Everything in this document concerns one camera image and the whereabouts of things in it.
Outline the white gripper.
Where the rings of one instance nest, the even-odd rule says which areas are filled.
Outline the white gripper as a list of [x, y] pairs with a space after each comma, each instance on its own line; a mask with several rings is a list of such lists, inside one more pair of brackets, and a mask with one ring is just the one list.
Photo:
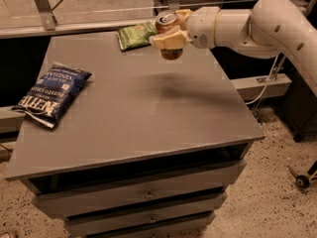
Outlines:
[[183, 49], [189, 43], [198, 49], [213, 49], [219, 12], [219, 7], [202, 7], [194, 12], [190, 9], [176, 10], [180, 27], [174, 26], [166, 33], [150, 36], [150, 44], [160, 50]]

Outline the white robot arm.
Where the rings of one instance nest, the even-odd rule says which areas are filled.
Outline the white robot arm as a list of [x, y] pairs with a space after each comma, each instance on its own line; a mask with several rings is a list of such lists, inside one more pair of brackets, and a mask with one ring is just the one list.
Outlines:
[[259, 0], [251, 9], [162, 11], [156, 28], [150, 43], [160, 50], [191, 44], [198, 49], [226, 47], [257, 59], [283, 54], [317, 94], [317, 31], [290, 0]]

